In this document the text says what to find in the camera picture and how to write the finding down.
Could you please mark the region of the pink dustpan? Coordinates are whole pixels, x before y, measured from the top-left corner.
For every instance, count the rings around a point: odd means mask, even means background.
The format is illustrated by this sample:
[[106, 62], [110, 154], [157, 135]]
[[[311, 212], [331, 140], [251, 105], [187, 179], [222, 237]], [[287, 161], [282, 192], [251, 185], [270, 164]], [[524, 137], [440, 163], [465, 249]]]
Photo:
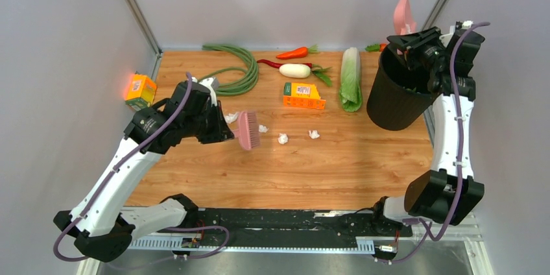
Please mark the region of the pink dustpan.
[[406, 35], [416, 32], [415, 22], [409, 0], [399, 0], [393, 14], [394, 30], [397, 35]]

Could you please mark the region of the pink hand brush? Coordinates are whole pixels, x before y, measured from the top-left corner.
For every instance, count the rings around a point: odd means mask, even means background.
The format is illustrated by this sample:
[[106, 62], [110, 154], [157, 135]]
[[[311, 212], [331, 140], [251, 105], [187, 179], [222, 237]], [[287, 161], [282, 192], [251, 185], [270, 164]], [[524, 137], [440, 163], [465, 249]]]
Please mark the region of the pink hand brush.
[[252, 150], [260, 146], [260, 132], [255, 112], [243, 111], [237, 116], [237, 128], [233, 129], [234, 136], [244, 150]]

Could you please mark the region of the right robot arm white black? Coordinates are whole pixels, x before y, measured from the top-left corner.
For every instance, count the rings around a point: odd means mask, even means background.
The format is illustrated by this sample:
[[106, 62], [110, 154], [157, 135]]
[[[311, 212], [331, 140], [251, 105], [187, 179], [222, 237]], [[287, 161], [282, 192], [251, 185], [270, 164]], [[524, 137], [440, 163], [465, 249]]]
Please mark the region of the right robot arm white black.
[[434, 116], [433, 158], [401, 197], [383, 197], [371, 229], [387, 235], [396, 223], [417, 220], [458, 225], [484, 196], [469, 153], [476, 83], [470, 76], [484, 36], [471, 21], [447, 33], [438, 27], [388, 37], [368, 98], [369, 118], [380, 128], [403, 130], [426, 110]]

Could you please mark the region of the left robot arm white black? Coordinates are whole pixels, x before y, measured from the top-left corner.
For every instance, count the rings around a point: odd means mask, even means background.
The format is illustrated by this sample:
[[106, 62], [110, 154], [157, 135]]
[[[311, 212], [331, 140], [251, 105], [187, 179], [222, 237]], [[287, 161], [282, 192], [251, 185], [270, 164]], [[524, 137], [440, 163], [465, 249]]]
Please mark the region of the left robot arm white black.
[[181, 82], [171, 97], [134, 114], [91, 191], [72, 210], [59, 211], [54, 217], [62, 234], [74, 238], [81, 259], [111, 262], [132, 241], [148, 234], [198, 230], [197, 205], [182, 194], [132, 211], [123, 206], [149, 169], [184, 138], [196, 138], [202, 144], [233, 139], [215, 93], [218, 85], [213, 77]]

